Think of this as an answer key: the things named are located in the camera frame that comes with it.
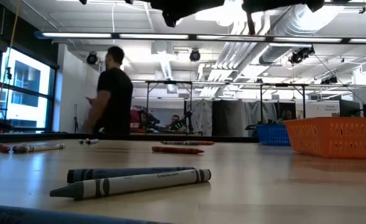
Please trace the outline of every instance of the spotlight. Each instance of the spotlight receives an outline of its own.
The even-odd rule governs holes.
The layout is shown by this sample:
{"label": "spotlight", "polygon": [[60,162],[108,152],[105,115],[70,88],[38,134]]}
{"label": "spotlight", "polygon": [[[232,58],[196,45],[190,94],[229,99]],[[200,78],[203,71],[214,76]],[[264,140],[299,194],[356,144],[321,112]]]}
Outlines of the spotlight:
{"label": "spotlight", "polygon": [[335,84],[338,83],[338,78],[336,76],[330,77],[330,78],[326,78],[325,80],[321,80],[321,85],[330,85],[330,84]]}
{"label": "spotlight", "polygon": [[303,60],[307,59],[309,55],[314,53],[313,47],[301,48],[298,52],[293,52],[293,55],[289,58],[289,62],[291,62],[291,64],[301,63]]}
{"label": "spotlight", "polygon": [[201,59],[200,52],[197,49],[192,50],[190,54],[190,61],[198,62],[200,59]]}
{"label": "spotlight", "polygon": [[97,63],[97,53],[96,52],[90,52],[88,58],[86,58],[86,62],[89,65],[96,65]]}

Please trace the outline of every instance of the orange basket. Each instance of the orange basket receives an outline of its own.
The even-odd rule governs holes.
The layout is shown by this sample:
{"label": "orange basket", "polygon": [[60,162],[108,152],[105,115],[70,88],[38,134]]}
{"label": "orange basket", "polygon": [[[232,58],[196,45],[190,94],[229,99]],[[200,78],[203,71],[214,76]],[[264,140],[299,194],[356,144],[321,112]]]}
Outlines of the orange basket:
{"label": "orange basket", "polygon": [[322,157],[366,158],[366,118],[285,121],[294,151]]}

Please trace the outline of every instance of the short hair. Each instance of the short hair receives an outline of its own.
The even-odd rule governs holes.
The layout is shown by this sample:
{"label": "short hair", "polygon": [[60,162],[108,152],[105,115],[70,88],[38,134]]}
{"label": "short hair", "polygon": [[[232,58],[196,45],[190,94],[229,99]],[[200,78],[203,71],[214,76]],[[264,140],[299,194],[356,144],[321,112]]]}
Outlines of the short hair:
{"label": "short hair", "polygon": [[123,52],[121,47],[113,46],[107,50],[107,55],[111,56],[114,62],[122,65],[122,61],[125,57],[125,53]]}

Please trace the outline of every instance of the man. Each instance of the man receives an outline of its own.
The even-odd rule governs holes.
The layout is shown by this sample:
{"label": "man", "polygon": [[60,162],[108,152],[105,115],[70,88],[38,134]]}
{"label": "man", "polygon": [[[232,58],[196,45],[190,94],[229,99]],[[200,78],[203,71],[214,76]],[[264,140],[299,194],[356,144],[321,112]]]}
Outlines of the man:
{"label": "man", "polygon": [[180,119],[179,115],[172,116],[171,124],[166,126],[167,130],[177,132],[177,133],[184,133],[186,131],[185,127],[177,125],[180,120],[181,119]]}
{"label": "man", "polygon": [[283,112],[283,117],[276,121],[276,124],[284,124],[284,121],[290,121],[293,119],[293,114],[289,110]]}
{"label": "man", "polygon": [[88,98],[92,105],[84,128],[106,134],[129,135],[130,109],[133,85],[120,69],[124,52],[110,47],[106,55],[106,71],[101,73],[97,84],[97,97]]}

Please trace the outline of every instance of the plastic basket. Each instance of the plastic basket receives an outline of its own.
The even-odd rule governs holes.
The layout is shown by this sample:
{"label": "plastic basket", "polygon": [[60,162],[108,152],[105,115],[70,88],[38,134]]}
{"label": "plastic basket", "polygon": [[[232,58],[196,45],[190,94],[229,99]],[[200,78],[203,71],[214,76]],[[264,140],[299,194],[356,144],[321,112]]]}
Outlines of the plastic basket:
{"label": "plastic basket", "polygon": [[290,146],[285,125],[259,125],[256,127],[259,142],[268,146]]}
{"label": "plastic basket", "polygon": [[366,118],[310,118],[284,123],[296,152],[366,158]]}

